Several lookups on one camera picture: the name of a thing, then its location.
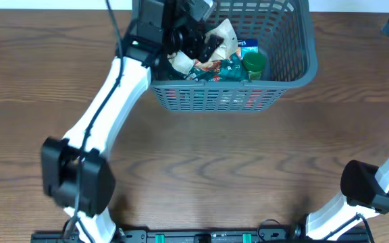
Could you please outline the green snack bag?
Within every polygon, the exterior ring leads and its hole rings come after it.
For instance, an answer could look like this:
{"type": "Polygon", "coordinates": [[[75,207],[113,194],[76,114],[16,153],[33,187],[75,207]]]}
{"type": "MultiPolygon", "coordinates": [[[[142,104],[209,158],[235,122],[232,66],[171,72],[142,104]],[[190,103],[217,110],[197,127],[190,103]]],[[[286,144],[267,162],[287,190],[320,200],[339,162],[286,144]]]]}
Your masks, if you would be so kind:
{"type": "Polygon", "coordinates": [[[241,82],[249,75],[236,53],[227,59],[201,63],[185,57],[169,58],[167,62],[169,80],[205,80],[208,82],[241,82]]]}

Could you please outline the blue tissue multipack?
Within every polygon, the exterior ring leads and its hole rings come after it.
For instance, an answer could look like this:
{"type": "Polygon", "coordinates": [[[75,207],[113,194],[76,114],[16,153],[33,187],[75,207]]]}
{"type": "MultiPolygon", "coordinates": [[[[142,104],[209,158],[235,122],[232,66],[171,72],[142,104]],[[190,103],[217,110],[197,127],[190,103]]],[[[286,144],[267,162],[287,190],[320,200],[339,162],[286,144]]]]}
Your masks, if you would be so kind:
{"type": "Polygon", "coordinates": [[[247,53],[258,53],[259,45],[257,39],[238,39],[237,56],[242,60],[247,53]]]}

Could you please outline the beige paper pouch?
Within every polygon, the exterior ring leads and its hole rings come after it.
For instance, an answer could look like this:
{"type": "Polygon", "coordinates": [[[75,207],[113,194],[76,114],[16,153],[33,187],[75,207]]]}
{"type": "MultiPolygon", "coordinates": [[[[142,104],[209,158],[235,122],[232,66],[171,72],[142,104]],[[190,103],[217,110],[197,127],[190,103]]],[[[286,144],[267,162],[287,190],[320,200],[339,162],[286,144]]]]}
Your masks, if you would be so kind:
{"type": "Polygon", "coordinates": [[[201,33],[201,40],[197,37],[190,40],[186,45],[178,51],[172,51],[167,55],[167,60],[173,57],[185,57],[189,59],[197,59],[199,47],[205,42],[205,39],[211,34],[218,35],[224,39],[223,43],[214,51],[209,61],[218,61],[229,58],[238,50],[238,40],[231,21],[226,18],[217,27],[201,33]]]}

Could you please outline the green lid jar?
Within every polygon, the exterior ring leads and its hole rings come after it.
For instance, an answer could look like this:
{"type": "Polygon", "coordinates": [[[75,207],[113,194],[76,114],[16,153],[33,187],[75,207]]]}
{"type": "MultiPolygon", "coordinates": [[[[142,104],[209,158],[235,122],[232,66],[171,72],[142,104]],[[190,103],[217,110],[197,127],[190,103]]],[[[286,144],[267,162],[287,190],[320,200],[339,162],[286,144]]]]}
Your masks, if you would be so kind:
{"type": "Polygon", "coordinates": [[[251,80],[259,80],[266,65],[266,57],[260,53],[248,52],[242,58],[242,64],[251,80]]]}

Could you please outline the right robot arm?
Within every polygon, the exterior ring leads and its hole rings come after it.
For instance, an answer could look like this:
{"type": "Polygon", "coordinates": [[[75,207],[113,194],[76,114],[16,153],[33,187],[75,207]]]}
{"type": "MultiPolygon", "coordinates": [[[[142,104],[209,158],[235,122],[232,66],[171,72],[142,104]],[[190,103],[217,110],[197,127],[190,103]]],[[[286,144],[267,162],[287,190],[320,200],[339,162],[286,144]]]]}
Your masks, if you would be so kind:
{"type": "Polygon", "coordinates": [[[349,161],[340,178],[340,191],[321,209],[308,214],[296,239],[333,242],[346,236],[356,242],[351,229],[364,223],[369,242],[373,234],[367,220],[389,213],[389,158],[380,167],[357,160],[349,161]]]}

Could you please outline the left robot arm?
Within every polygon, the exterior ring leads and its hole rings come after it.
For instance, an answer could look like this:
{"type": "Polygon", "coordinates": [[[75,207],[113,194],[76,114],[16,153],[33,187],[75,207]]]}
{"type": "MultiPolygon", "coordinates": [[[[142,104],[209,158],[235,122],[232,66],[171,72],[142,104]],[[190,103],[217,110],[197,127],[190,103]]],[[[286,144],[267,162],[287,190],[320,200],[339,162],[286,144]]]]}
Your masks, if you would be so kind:
{"type": "Polygon", "coordinates": [[[78,232],[83,242],[111,242],[118,229],[108,205],[115,178],[108,159],[115,139],[152,73],[183,52],[208,60],[222,38],[202,30],[214,1],[139,1],[125,32],[117,32],[109,74],[88,109],[61,139],[41,149],[43,191],[70,216],[56,242],[78,232]]]}

